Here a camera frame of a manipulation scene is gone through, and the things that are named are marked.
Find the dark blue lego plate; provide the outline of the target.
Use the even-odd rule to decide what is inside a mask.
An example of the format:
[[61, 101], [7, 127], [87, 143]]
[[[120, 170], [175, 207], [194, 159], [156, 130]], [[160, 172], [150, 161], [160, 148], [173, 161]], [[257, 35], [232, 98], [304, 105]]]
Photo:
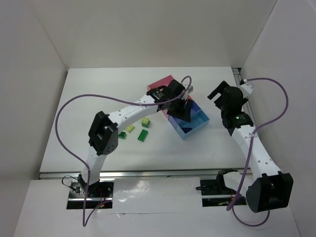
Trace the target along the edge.
[[188, 133], [189, 131], [192, 130], [191, 127], [181, 127], [181, 129], [182, 129], [185, 133]]

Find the green and yellow lego stack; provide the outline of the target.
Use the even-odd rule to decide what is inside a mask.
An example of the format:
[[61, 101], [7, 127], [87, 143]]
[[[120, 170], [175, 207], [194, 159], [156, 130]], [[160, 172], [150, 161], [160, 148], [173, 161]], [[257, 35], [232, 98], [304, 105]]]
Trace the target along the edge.
[[144, 117], [144, 118], [141, 119], [141, 125], [142, 125], [143, 127], [145, 127], [145, 128], [148, 128], [148, 127], [149, 127], [150, 122], [151, 122], [151, 121], [150, 121], [149, 118], [147, 118], [147, 117]]

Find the green narrow lego brick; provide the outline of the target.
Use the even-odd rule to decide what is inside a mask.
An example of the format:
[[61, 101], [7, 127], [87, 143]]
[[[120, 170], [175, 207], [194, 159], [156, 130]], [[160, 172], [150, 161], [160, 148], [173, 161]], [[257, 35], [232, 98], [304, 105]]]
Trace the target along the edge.
[[148, 133], [149, 133], [149, 132], [148, 132], [147, 130], [144, 130], [144, 129], [143, 129], [143, 130], [140, 132], [140, 134], [139, 134], [137, 140], [140, 141], [140, 142], [144, 142], [144, 141], [146, 140], [147, 136], [148, 136]]

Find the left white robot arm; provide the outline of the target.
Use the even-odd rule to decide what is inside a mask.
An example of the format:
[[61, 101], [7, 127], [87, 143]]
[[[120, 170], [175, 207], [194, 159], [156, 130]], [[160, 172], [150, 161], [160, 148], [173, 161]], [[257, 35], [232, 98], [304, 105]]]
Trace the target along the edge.
[[183, 85], [173, 79], [167, 86], [150, 89], [136, 102], [127, 102], [127, 106], [120, 110], [109, 114], [100, 111], [95, 115], [88, 132], [90, 148], [86, 166], [78, 176], [78, 182], [88, 196], [98, 189], [104, 161], [118, 147], [119, 134], [129, 125], [163, 110], [190, 122], [193, 102], [188, 95], [191, 90], [190, 84]]

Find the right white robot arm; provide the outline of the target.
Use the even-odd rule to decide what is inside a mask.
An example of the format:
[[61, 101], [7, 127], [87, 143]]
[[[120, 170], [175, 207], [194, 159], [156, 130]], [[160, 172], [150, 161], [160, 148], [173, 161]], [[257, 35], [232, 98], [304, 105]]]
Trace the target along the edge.
[[257, 135], [259, 128], [242, 111], [247, 102], [243, 94], [251, 94], [252, 90], [253, 86], [248, 80], [243, 80], [239, 87], [222, 81], [208, 95], [208, 99], [219, 94], [214, 104], [221, 111], [222, 124], [245, 155], [245, 168], [252, 172], [252, 178], [247, 178], [246, 171], [221, 170], [217, 180], [223, 188], [234, 190], [236, 197], [244, 197], [251, 211], [258, 213], [287, 207], [293, 178], [274, 163]]

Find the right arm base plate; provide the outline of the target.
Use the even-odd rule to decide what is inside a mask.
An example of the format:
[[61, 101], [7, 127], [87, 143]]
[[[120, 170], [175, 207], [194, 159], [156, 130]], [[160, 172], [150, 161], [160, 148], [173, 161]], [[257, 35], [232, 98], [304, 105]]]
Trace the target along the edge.
[[200, 180], [196, 190], [201, 193], [203, 207], [228, 206], [236, 193], [232, 189], [221, 187], [216, 179]]

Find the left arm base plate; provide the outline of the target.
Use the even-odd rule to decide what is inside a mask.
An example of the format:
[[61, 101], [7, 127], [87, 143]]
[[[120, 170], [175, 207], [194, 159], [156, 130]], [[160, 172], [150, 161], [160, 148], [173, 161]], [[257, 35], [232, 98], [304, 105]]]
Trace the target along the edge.
[[[85, 192], [80, 187], [78, 182], [72, 182], [69, 188], [67, 201], [67, 209], [76, 210], [83, 209]], [[106, 202], [100, 209], [112, 209], [113, 207], [113, 190], [114, 180], [101, 181], [100, 185], [91, 194], [88, 194], [86, 199], [86, 209], [94, 209], [97, 205]]]

